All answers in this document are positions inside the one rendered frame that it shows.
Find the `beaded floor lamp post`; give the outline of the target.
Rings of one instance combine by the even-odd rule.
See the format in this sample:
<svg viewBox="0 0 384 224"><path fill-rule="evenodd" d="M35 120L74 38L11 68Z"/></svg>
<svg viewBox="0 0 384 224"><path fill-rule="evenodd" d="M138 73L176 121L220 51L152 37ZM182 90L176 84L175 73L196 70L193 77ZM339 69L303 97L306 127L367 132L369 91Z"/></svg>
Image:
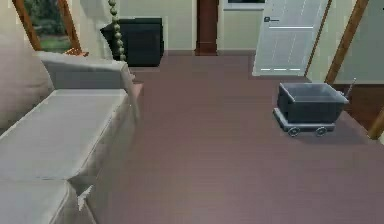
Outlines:
<svg viewBox="0 0 384 224"><path fill-rule="evenodd" d="M108 0L109 13L111 14L112 27L115 41L115 53L120 61L126 61L124 43L122 41L122 33L119 25L118 11L116 8L116 0Z"/></svg>

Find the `grey sofa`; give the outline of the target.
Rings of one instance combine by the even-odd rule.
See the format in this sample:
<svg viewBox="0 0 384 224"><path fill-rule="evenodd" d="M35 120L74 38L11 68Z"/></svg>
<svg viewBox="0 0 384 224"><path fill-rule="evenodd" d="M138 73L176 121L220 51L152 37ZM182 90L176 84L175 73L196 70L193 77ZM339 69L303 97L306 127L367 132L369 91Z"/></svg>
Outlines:
<svg viewBox="0 0 384 224"><path fill-rule="evenodd" d="M105 224L138 118L126 63L0 34L0 224Z"/></svg>

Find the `white room door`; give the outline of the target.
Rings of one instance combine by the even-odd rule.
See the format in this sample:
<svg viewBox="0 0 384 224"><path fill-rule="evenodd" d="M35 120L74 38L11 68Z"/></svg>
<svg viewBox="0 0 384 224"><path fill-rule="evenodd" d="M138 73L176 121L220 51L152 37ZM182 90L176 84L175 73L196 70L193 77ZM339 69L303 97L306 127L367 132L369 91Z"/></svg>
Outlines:
<svg viewBox="0 0 384 224"><path fill-rule="evenodd" d="M254 76L303 76L328 0L267 0ZM264 17L279 19L264 22Z"/></svg>

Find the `grey wheeled cart bin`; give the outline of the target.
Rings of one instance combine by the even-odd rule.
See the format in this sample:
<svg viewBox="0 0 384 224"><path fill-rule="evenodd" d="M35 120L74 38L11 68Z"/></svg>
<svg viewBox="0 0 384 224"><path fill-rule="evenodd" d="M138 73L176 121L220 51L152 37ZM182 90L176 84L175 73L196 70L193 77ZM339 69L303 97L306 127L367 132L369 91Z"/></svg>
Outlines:
<svg viewBox="0 0 384 224"><path fill-rule="evenodd" d="M273 115L291 137L314 132L318 137L332 132L347 96L327 83L280 83Z"/></svg>

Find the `black cabinet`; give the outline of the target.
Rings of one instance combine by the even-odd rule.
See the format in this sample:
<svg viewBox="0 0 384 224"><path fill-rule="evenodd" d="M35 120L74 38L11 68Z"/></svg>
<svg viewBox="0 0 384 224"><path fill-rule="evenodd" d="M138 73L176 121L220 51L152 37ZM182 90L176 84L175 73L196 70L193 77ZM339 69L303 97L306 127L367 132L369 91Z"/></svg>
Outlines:
<svg viewBox="0 0 384 224"><path fill-rule="evenodd" d="M119 25L128 65L158 67L164 54L162 19L121 19Z"/></svg>

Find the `dark brown wooden post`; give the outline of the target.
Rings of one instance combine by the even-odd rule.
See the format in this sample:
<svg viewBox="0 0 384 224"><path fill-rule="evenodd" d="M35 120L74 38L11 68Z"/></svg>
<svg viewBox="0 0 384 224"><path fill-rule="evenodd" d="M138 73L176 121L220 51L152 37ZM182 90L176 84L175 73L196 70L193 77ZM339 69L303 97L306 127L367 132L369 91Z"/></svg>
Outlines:
<svg viewBox="0 0 384 224"><path fill-rule="evenodd" d="M217 23L219 0L196 0L197 56L217 55Z"/></svg>

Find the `white framed window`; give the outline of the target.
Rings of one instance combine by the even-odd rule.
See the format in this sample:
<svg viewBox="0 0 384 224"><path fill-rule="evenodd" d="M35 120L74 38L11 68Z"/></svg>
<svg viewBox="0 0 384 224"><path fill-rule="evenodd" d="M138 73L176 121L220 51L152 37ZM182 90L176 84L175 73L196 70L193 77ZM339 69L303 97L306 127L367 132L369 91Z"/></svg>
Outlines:
<svg viewBox="0 0 384 224"><path fill-rule="evenodd" d="M225 10L263 10L267 0L223 0Z"/></svg>

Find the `wooden framed window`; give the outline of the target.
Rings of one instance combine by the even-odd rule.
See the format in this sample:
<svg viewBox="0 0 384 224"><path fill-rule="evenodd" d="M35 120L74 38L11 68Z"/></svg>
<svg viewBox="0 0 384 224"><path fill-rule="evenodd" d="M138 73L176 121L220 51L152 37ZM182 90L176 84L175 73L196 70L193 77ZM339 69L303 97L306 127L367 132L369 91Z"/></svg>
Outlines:
<svg viewBox="0 0 384 224"><path fill-rule="evenodd" d="M81 48L68 0L12 0L36 51L87 56Z"/></svg>

